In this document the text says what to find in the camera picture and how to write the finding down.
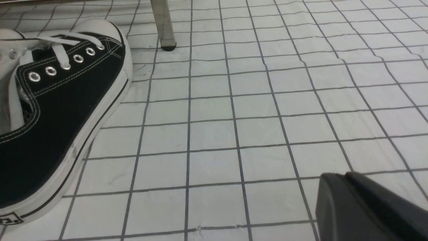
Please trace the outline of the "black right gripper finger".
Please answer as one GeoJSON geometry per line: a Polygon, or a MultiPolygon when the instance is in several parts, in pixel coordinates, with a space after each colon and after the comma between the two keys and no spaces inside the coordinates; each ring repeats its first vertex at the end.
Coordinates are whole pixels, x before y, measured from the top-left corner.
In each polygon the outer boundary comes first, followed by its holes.
{"type": "Polygon", "coordinates": [[[354,171],[320,176],[321,241],[426,241],[428,212],[354,171]]]}

